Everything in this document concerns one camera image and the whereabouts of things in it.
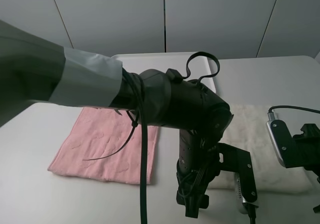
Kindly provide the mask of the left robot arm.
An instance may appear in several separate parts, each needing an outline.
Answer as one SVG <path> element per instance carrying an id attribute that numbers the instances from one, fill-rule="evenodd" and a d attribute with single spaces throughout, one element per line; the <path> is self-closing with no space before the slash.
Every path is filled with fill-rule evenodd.
<path id="1" fill-rule="evenodd" d="M 220 173 L 218 145 L 233 115 L 200 79 L 174 69 L 129 73 L 119 60 L 60 46 L 5 22 L 0 32 L 1 124 L 35 103 L 83 107 L 94 116 L 106 108 L 125 110 L 132 125 L 141 126 L 141 144 L 112 179 L 123 182 L 140 165 L 142 206 L 153 156 L 147 127 L 179 129 L 176 200 L 190 217 L 208 207 L 205 192 Z"/>

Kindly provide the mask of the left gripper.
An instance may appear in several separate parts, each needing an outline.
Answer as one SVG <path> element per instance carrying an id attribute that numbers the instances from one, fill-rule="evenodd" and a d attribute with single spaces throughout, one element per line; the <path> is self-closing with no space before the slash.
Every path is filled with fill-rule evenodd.
<path id="1" fill-rule="evenodd" d="M 207 209 L 209 206 L 209 196 L 205 192 L 209 182 L 220 173 L 218 142 L 222 136 L 222 131 L 204 134 L 195 130 L 179 131 L 176 201 L 186 209 Z"/>

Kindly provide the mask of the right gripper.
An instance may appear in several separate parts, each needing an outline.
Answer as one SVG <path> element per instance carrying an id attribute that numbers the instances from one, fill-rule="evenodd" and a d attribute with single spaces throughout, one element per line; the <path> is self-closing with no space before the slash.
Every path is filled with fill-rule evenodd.
<path id="1" fill-rule="evenodd" d="M 304 124 L 302 134 L 293 136 L 298 147 L 298 166 L 317 175 L 320 183 L 320 130 L 316 124 Z"/>

